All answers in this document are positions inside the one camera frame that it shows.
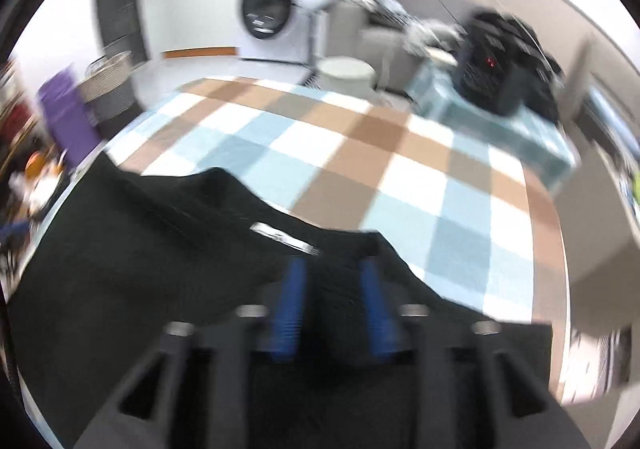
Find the teal checkered cloth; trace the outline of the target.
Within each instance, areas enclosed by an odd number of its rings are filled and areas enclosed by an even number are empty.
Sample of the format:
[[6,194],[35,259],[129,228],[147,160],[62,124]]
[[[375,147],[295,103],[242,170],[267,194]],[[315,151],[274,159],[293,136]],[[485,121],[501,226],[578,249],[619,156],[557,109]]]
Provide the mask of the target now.
[[421,117],[509,152],[552,192],[579,164],[573,144],[552,123],[526,107],[499,117],[472,105],[454,90],[448,72],[431,62],[423,62],[405,92]]

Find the plaid checkered table cloth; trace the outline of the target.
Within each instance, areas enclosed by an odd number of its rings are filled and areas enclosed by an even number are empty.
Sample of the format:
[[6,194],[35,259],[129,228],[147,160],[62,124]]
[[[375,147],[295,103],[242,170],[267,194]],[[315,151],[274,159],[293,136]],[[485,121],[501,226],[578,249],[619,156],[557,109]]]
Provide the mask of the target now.
[[144,175],[220,166],[308,223],[381,232],[447,299],[551,325],[550,387],[561,391],[570,329],[560,221],[511,154],[360,98],[233,76],[180,87],[106,149]]

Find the black electronic cooker device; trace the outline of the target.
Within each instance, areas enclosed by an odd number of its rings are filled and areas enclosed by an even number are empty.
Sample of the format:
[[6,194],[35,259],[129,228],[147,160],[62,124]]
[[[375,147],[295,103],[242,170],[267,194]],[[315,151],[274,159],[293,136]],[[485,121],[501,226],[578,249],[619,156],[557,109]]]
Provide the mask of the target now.
[[563,71],[522,20],[495,10],[477,10],[463,25],[451,82],[471,104],[500,117],[522,107],[555,125],[559,109],[554,84]]

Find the woven laundry basket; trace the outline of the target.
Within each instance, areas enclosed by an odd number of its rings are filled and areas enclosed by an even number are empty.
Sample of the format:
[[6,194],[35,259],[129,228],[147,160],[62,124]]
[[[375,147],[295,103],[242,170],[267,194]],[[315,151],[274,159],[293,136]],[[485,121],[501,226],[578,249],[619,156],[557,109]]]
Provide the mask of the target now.
[[88,116],[103,137],[112,138],[142,112],[131,70],[129,50],[102,56],[88,65],[78,85]]

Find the grey sofa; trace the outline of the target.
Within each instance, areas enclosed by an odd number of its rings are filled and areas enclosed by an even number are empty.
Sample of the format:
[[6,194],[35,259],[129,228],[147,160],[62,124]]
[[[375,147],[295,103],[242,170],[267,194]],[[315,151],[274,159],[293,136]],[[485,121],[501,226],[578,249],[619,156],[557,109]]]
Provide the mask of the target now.
[[376,83],[384,91],[405,94],[405,88],[424,61],[404,47],[405,32],[379,24],[374,15],[351,2],[330,6],[324,56],[345,56],[367,62],[375,71]]

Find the purple bag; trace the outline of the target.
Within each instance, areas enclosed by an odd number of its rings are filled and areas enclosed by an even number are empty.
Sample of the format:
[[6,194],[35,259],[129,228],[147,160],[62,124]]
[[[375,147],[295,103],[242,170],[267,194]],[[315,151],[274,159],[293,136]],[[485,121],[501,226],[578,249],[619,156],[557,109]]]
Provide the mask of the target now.
[[37,93],[47,127],[66,162],[77,168],[99,146],[101,138],[84,108],[72,68],[44,82]]

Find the grey crumpled garment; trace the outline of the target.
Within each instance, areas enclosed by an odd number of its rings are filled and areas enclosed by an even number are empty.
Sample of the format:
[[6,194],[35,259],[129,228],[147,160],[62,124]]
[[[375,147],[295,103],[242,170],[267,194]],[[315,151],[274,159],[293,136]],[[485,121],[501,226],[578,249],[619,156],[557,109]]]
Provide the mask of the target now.
[[428,48],[453,53],[459,49],[464,38],[465,31],[458,24],[445,24],[437,19],[418,19],[405,26],[402,46],[407,53],[424,57]]

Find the black knit garment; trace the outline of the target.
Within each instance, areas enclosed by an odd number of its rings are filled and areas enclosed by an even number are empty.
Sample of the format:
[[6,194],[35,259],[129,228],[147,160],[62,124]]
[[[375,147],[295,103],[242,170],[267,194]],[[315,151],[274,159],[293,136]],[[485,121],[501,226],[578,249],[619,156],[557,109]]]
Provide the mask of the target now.
[[[295,357],[269,354],[292,258]],[[371,357],[360,265],[399,351]],[[140,176],[99,157],[9,302],[15,353],[64,447],[524,448],[551,409],[551,333],[442,299],[376,232],[321,229],[221,169]]]

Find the white round stool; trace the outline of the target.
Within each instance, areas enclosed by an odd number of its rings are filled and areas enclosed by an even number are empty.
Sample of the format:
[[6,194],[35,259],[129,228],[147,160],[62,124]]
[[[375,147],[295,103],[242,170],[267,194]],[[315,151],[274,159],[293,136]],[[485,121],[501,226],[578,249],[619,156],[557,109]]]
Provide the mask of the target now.
[[347,56],[326,57],[319,61],[317,82],[323,91],[359,97],[372,90],[375,70],[365,61]]

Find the white front-load washing machine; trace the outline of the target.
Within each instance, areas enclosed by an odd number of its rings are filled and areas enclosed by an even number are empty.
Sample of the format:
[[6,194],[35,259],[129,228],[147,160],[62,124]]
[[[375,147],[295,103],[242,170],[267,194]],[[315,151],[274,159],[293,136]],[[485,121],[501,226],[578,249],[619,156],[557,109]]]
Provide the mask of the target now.
[[236,0],[241,59],[306,66],[311,58],[311,0]]

